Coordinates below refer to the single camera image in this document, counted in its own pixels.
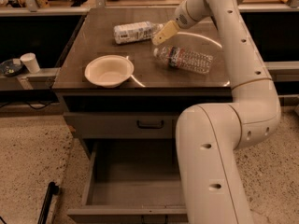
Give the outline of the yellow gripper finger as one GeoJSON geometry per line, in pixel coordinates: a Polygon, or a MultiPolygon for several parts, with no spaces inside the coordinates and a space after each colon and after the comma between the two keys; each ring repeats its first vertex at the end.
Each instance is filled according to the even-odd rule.
{"type": "Polygon", "coordinates": [[[179,26],[175,21],[169,21],[159,28],[158,31],[153,35],[152,43],[158,46],[176,35],[179,31],[179,26]]]}

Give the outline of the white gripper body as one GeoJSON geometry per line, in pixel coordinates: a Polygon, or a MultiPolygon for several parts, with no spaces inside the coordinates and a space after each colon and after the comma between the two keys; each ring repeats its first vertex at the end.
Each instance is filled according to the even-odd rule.
{"type": "Polygon", "coordinates": [[[174,19],[181,29],[191,28],[196,23],[198,23],[198,21],[191,16],[186,2],[182,2],[176,8],[174,13],[174,19]]]}

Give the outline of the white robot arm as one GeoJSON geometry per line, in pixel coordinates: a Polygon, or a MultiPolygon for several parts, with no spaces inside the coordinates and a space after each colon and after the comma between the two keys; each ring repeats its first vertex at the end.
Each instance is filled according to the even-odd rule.
{"type": "Polygon", "coordinates": [[[185,0],[153,38],[156,45],[212,17],[232,89],[230,103],[185,109],[176,148],[189,224],[254,224],[234,151],[267,139],[281,117],[274,82],[238,6],[243,0],[185,0]]]}

